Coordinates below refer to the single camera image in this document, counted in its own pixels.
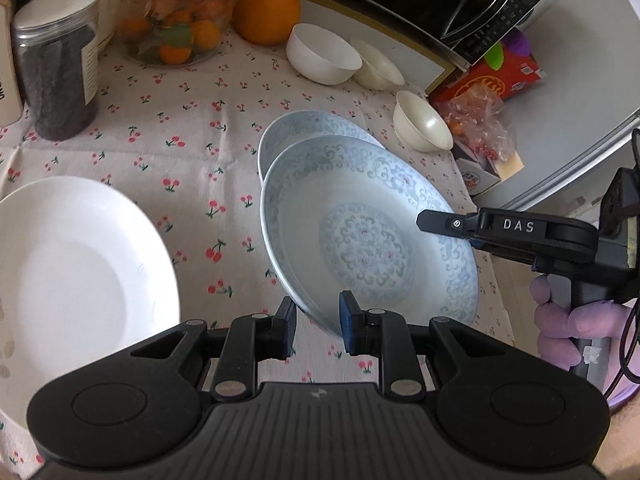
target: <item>ribbed black surface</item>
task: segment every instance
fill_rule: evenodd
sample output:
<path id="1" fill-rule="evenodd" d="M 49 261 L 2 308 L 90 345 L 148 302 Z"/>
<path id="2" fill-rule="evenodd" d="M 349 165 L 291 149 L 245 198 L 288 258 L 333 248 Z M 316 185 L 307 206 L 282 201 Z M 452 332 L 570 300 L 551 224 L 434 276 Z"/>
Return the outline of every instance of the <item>ribbed black surface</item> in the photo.
<path id="1" fill-rule="evenodd" d="M 452 448 L 418 406 L 372 383 L 267 383 L 255 399 L 218 406 L 183 448 L 124 471 L 49 464 L 37 480 L 595 480 L 588 466 L 517 474 Z"/>

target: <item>dark contents in jar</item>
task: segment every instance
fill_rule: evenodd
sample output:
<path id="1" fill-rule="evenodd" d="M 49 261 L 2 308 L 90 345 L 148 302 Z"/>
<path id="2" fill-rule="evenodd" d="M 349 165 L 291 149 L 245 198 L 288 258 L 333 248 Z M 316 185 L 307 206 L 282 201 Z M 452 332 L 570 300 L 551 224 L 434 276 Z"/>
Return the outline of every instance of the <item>dark contents in jar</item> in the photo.
<path id="1" fill-rule="evenodd" d="M 20 74 L 39 136 L 67 140 L 84 130 L 98 113 L 98 95 L 85 104 L 82 49 L 95 37 L 85 25 L 49 43 L 18 50 Z"/>

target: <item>plate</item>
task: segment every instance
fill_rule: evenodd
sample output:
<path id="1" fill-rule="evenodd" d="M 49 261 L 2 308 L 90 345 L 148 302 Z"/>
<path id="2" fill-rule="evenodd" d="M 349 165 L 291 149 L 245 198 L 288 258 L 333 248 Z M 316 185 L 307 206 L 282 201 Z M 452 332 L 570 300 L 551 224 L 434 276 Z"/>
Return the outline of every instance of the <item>plate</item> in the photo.
<path id="1" fill-rule="evenodd" d="M 25 428 L 45 383 L 180 323 L 153 224 L 122 193 L 72 176 L 0 202 L 0 298 L 0 407 Z"/>
<path id="2" fill-rule="evenodd" d="M 280 281 L 322 329 L 340 335 L 338 295 L 362 308 L 471 324 L 478 271 L 469 243 L 423 233 L 423 209 L 452 209 L 407 163 L 363 140 L 322 136 L 278 156 L 260 200 L 266 247 Z"/>
<path id="3" fill-rule="evenodd" d="M 267 126 L 258 145 L 258 176 L 264 182 L 269 168 L 285 149 L 300 140 L 322 135 L 340 135 L 362 139 L 382 146 L 369 132 L 357 124 L 320 110 L 297 110 L 278 117 Z"/>

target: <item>pink glove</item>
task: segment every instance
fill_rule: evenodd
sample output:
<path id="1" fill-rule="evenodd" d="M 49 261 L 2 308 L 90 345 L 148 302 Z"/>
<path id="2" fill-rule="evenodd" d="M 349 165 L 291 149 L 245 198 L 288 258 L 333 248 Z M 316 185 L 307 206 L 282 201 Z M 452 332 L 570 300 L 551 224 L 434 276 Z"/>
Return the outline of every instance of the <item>pink glove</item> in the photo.
<path id="1" fill-rule="evenodd" d="M 569 314 L 564 308 L 551 302 L 551 287 L 546 276 L 539 276 L 533 280 L 529 291 L 538 304 L 534 320 L 540 329 L 538 352 L 540 352 L 540 358 L 545 361 L 568 370 L 582 359 L 578 349 L 568 339 L 569 337 L 611 338 L 609 368 L 605 380 L 606 390 L 620 370 L 618 357 L 620 337 L 631 309 L 613 301 L 596 301 L 579 306 Z M 631 326 L 630 335 L 627 338 L 627 348 L 629 348 L 634 329 L 635 324 Z M 634 353 L 629 368 L 633 373 L 640 374 L 640 349 Z M 613 408 L 624 402 L 633 395 L 638 387 L 638 384 L 623 377 L 610 395 L 609 405 Z"/>

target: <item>cherry print tablecloth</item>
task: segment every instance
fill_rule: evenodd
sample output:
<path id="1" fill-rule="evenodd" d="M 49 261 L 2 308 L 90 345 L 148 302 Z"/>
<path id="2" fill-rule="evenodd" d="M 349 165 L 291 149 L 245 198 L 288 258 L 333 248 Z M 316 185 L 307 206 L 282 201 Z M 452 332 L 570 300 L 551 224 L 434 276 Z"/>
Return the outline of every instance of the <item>cherry print tablecloth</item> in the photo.
<path id="1" fill-rule="evenodd" d="M 450 153 L 420 154 L 398 141 L 393 92 L 350 80 L 325 87 L 297 75 L 284 49 L 251 46 L 234 34 L 223 51 L 192 68 L 145 68 L 109 47 L 100 58 L 100 113 L 72 140 L 39 139 L 28 112 L 0 131 L 0 170 L 18 144 L 5 192 L 54 175 L 78 175 L 134 200 L 161 233 L 180 288 L 182 318 L 228 326 L 237 316 L 273 313 L 284 291 L 260 230 L 260 135 L 288 110 L 318 108 L 362 126 L 426 176 L 457 212 L 474 210 Z M 492 264 L 476 253 L 475 327 L 512 342 Z M 298 313 L 295 355 L 263 362 L 260 380 L 376 381 L 374 358 L 352 358 L 340 340 Z M 3 416 L 0 454 L 30 475 L 42 461 L 25 430 Z"/>

